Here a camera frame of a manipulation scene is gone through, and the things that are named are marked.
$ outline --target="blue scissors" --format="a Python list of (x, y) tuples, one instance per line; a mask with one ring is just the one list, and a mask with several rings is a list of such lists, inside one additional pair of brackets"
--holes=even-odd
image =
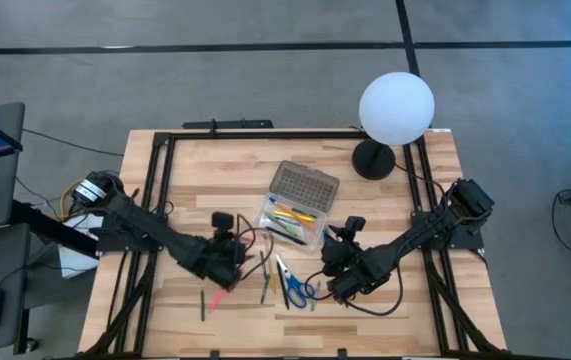
[(305, 292), (305, 284), (298, 281), (298, 279), (292, 275), (292, 272), (285, 266), (283, 259), (281, 259), (278, 254), (276, 254), (276, 260), (280, 264), (281, 269), (283, 269), (283, 275), (285, 275), (285, 281), (287, 281), (287, 298), (294, 306), (303, 309), (307, 306), (307, 299), (309, 299), (307, 294), (314, 296), (316, 291), (314, 291), (312, 285), (308, 284), (307, 292)]

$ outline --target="lamp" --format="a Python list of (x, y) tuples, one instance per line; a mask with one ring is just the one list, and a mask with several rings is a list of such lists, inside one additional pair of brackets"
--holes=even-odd
[(356, 146), (352, 165), (360, 176), (380, 180), (396, 165), (388, 145), (411, 143), (429, 127), (434, 117), (434, 95), (418, 76), (393, 72), (369, 84), (358, 113), (371, 139)]

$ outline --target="gray carpet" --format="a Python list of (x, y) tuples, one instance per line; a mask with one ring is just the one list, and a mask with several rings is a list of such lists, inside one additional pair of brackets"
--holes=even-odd
[[(400, 41), (394, 1), (0, 0), (0, 47)], [(409, 0), (415, 41), (571, 40), (571, 0)], [(497, 202), (483, 230), (508, 346), (571, 357), (571, 253), (554, 239), (554, 194), (571, 187), (571, 49), (419, 50), (468, 178)], [(407, 71), (403, 50), (0, 55), (0, 103), (25, 126), (122, 152), (130, 129), (211, 118), (278, 127), (358, 124), (376, 76)], [(25, 134), (19, 177), (46, 197), (120, 159)], [(16, 197), (40, 202), (24, 189)], [(558, 226), (571, 244), (571, 207)], [(42, 349), (71, 355), (89, 294), (32, 313)], [(56, 326), (51, 326), (56, 319)], [(11, 349), (0, 349), (8, 358)]]

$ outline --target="wooden tabletop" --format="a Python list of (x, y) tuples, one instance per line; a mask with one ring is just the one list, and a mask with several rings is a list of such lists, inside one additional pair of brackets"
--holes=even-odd
[[(153, 134), (154, 131), (149, 130), (130, 133), (120, 174), (127, 193), (144, 186)], [(449, 131), (438, 130), (429, 130), (425, 138), (432, 175), (447, 188), (462, 176), (454, 138)], [(168, 200), (175, 205), (169, 215), (170, 224), (177, 231), (211, 236), (213, 211), (241, 213), (253, 220), (279, 163), (291, 160), (340, 179), (329, 223), (343, 225), (350, 215), (363, 216), (367, 224), (356, 238), (361, 246), (388, 243), (410, 226), (409, 214), (414, 209), (407, 174), (396, 169), (381, 181), (359, 177), (350, 162), (358, 142), (342, 139), (178, 141), (168, 192)], [(402, 148), (392, 148), (398, 164), (405, 166)], [(154, 197), (158, 195), (162, 152), (159, 159)], [(414, 160), (420, 169), (417, 154)], [(262, 244), (253, 250), (260, 249), (264, 249)], [(299, 279), (322, 268), (320, 248), (306, 254), (278, 243), (276, 249)], [(485, 265), (469, 251), (453, 250), (450, 254), (461, 305), (487, 338), (504, 348)], [(434, 256), (440, 263), (436, 252)], [(121, 254), (115, 253), (100, 260), (80, 351), (90, 347), (105, 330), (120, 258)], [(291, 307), (288, 311), (278, 281), (276, 294), (270, 289), (265, 304), (261, 305), (263, 275), (257, 271), (224, 296), (218, 308), (207, 313), (206, 321), (201, 322), (201, 289), (205, 291), (209, 308), (219, 288), (183, 270), (164, 251), (156, 270), (143, 355), (208, 356), (210, 350), (218, 349), (222, 356), (336, 356), (338, 348), (346, 348), (350, 356), (438, 354), (420, 252), (404, 257), (401, 268), (405, 296), (398, 310), (388, 317), (366, 315), (329, 299), (319, 302), (314, 312), (310, 306)], [(398, 290), (394, 272), (389, 282), (370, 295), (357, 296), (354, 302), (377, 311), (387, 310), (396, 301)], [(451, 316), (444, 303), (443, 307), (450, 347), (456, 348)], [(132, 348), (137, 310), (131, 319), (126, 349)]]

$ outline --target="green pencil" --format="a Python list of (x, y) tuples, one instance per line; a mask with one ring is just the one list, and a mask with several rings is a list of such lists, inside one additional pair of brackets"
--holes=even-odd
[(290, 235), (292, 236), (297, 236), (298, 234), (296, 233), (296, 231), (294, 231), (292, 228), (290, 228), (287, 224), (285, 224), (284, 222), (278, 220), (276, 218), (276, 216), (266, 212), (265, 216), (267, 216), (267, 218), (269, 219), (269, 221), (273, 222), (274, 224), (282, 227), (283, 229), (285, 229), (285, 231), (287, 231)]

